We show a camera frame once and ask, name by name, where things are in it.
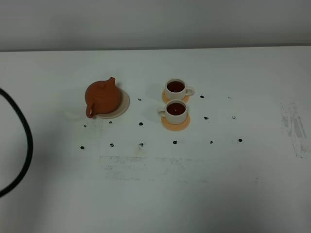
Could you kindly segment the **brown clay teapot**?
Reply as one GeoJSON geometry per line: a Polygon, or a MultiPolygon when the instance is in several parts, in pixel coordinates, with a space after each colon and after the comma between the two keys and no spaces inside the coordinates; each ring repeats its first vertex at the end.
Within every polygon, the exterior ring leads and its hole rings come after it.
{"type": "Polygon", "coordinates": [[[117,88],[116,79],[92,83],[85,92],[86,116],[93,118],[96,114],[109,114],[115,111],[121,102],[121,91],[117,88]]]}

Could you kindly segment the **beige round teapot saucer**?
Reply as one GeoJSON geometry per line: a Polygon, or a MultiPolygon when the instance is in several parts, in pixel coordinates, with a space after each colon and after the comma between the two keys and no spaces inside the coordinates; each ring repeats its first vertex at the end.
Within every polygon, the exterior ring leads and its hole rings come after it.
{"type": "Polygon", "coordinates": [[[125,92],[123,89],[119,88],[119,90],[121,92],[121,101],[118,108],[115,111],[108,114],[96,114],[95,118],[112,119],[119,117],[126,112],[126,110],[130,105],[130,98],[127,92],[125,92]]]}

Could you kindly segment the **far orange coaster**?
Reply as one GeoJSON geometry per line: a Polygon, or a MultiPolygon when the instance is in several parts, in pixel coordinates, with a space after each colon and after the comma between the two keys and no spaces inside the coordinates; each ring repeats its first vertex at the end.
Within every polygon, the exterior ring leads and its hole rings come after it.
{"type": "MultiPolygon", "coordinates": [[[[170,99],[168,99],[168,98],[166,97],[165,90],[163,90],[161,97],[162,97],[162,100],[163,100],[164,103],[168,103],[168,102],[170,101],[170,99]]],[[[189,98],[190,98],[189,96],[185,96],[185,97],[182,99],[182,101],[183,101],[183,102],[188,102],[188,101],[189,101],[189,98]]]]}

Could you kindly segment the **orange coaster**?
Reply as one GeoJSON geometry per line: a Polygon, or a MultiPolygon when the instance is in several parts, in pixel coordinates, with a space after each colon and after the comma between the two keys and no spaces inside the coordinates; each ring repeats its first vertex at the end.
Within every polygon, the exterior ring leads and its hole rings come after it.
{"type": "Polygon", "coordinates": [[[189,126],[190,115],[187,114],[185,121],[180,124],[172,124],[165,117],[161,117],[161,123],[167,130],[174,131],[174,132],[181,131],[181,130],[186,129],[189,126]]]}
{"type": "MultiPolygon", "coordinates": [[[[170,99],[168,99],[168,98],[166,97],[165,90],[163,90],[161,97],[162,97],[162,100],[163,100],[164,103],[168,103],[168,102],[170,101],[170,99]]],[[[189,101],[189,98],[190,98],[189,96],[185,96],[185,97],[182,99],[182,101],[183,101],[183,102],[188,102],[188,101],[189,101]]]]}

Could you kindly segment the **near white teacup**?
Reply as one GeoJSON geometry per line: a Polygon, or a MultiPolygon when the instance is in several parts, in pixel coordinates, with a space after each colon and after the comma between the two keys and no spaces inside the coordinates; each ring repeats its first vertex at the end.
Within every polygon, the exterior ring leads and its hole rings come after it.
{"type": "Polygon", "coordinates": [[[188,115],[188,106],[182,100],[171,100],[164,108],[157,109],[157,114],[164,117],[170,124],[183,123],[188,115]]]}

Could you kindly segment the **white teacup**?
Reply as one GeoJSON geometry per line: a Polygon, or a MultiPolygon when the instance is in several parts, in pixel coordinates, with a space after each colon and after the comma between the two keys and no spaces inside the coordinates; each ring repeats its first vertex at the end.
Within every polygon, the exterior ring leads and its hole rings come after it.
{"type": "Polygon", "coordinates": [[[188,115],[188,106],[182,100],[171,100],[164,108],[157,109],[157,114],[164,117],[170,124],[183,123],[188,115]]]}
{"type": "Polygon", "coordinates": [[[185,97],[192,96],[194,89],[181,79],[170,79],[165,84],[164,93],[169,100],[183,100],[185,97]]]}

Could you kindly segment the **near orange coaster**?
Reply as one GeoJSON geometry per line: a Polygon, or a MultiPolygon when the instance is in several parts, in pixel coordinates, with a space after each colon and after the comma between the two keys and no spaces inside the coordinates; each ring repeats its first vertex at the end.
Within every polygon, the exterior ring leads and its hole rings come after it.
{"type": "Polygon", "coordinates": [[[186,129],[189,126],[190,115],[187,114],[185,121],[180,124],[172,124],[165,117],[161,117],[161,123],[167,130],[174,131],[174,132],[181,131],[181,130],[186,129]]]}

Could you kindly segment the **far white teacup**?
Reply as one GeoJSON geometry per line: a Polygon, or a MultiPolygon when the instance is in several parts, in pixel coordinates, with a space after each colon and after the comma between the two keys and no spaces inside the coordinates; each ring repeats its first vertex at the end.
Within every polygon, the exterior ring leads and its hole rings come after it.
{"type": "Polygon", "coordinates": [[[181,79],[170,79],[165,84],[164,93],[169,100],[183,100],[185,97],[192,96],[194,89],[181,79]]]}

